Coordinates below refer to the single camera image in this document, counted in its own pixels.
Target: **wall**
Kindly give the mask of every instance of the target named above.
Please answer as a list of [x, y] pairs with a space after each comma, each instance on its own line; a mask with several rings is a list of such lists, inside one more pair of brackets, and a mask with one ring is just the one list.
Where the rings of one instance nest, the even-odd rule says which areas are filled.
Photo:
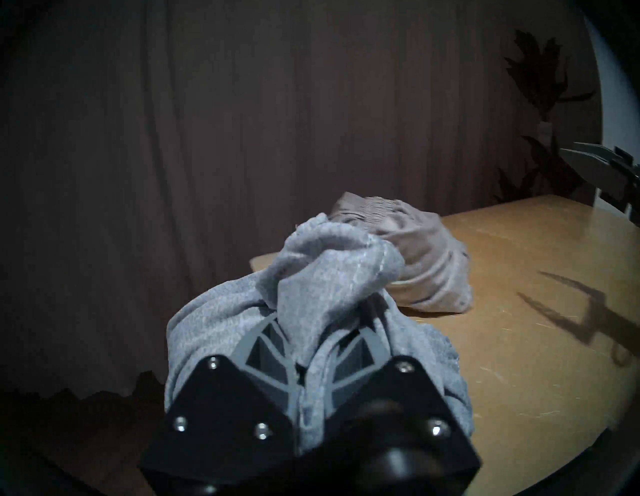
[[[602, 145], [622, 148], [640, 161], [640, 102], [616, 55], [589, 19], [584, 18], [598, 63], [602, 95]], [[598, 198], [594, 206], [622, 214]]]

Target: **dark floor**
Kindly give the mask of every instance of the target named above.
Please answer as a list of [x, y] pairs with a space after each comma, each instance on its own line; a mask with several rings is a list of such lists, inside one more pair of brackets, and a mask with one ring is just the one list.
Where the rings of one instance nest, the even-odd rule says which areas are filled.
[[136, 467], [164, 415], [163, 386], [150, 372], [140, 375], [129, 397], [0, 394], [0, 410], [8, 434], [3, 444], [27, 445], [107, 496], [154, 494]]

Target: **screw head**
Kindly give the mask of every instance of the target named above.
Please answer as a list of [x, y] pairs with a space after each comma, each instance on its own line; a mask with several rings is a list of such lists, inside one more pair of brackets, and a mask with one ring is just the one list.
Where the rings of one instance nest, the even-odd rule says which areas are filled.
[[398, 362], [396, 363], [396, 369], [398, 369], [403, 374], [410, 374], [415, 370], [412, 364], [409, 362]]
[[435, 438], [447, 438], [451, 434], [451, 427], [442, 419], [427, 420], [427, 431]]
[[185, 430], [187, 430], [187, 419], [184, 417], [176, 417], [173, 421], [173, 428], [178, 432], [185, 432]]
[[273, 433], [267, 424], [263, 424], [260, 422], [253, 429], [253, 434], [260, 440], [264, 441], [267, 437], [271, 436]]

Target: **brown curtain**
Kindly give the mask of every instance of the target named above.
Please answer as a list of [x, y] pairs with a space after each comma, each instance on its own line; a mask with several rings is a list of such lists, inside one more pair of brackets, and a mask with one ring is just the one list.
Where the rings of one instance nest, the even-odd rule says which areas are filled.
[[[4, 388], [126, 394], [164, 329], [344, 191], [441, 215], [517, 182], [515, 29], [598, 88], [562, 0], [58, 2], [2, 70]], [[599, 97], [557, 106], [600, 140]]]

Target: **gray towel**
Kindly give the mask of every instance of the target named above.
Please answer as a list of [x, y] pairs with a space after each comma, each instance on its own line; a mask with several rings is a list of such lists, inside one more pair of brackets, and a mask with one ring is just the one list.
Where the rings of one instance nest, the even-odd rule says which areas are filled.
[[360, 227], [400, 251], [404, 268], [387, 285], [398, 306], [454, 313], [471, 307], [467, 248], [442, 225], [438, 214], [421, 212], [400, 200], [344, 193], [330, 220]]
[[308, 220], [289, 236], [270, 267], [210, 289], [170, 320], [165, 408], [202, 358], [230, 356], [243, 336], [276, 310], [292, 357], [308, 367], [296, 426], [303, 450], [323, 439], [332, 349], [362, 321], [392, 356], [413, 356], [422, 364], [464, 432], [471, 435], [467, 384], [449, 339], [400, 313], [384, 290], [402, 268], [402, 256], [388, 241], [329, 222], [325, 214]]

